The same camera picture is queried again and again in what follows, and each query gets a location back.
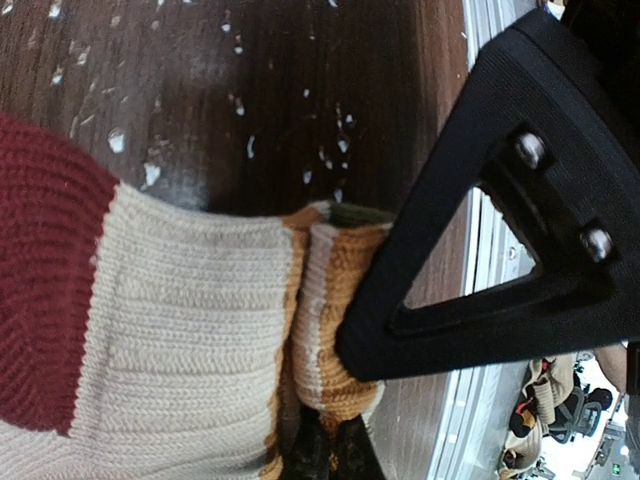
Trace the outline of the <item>striped beige maroon sock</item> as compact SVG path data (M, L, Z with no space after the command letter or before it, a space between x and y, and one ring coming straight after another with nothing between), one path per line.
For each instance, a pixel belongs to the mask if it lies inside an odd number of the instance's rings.
M384 392L335 343L392 222L183 210L3 116L2 477L282 479L309 407L331 479L340 425Z

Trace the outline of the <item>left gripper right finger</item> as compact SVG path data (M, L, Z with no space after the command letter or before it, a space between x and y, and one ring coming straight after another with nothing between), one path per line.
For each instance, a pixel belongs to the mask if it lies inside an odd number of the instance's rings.
M331 474L331 479L385 479L385 474L361 416L341 424L336 440L337 467Z

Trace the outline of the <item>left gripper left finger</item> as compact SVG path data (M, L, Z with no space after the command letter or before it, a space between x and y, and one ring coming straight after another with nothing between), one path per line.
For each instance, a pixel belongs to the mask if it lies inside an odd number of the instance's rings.
M303 407L298 432L284 457L282 479L328 480L329 454L329 437L321 424L319 413Z

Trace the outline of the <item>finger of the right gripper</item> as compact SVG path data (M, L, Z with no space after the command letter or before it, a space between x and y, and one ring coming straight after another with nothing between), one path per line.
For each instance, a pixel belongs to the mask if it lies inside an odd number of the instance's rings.
M467 196L459 297L406 296ZM358 380L639 342L639 11L534 10L479 50L336 337Z

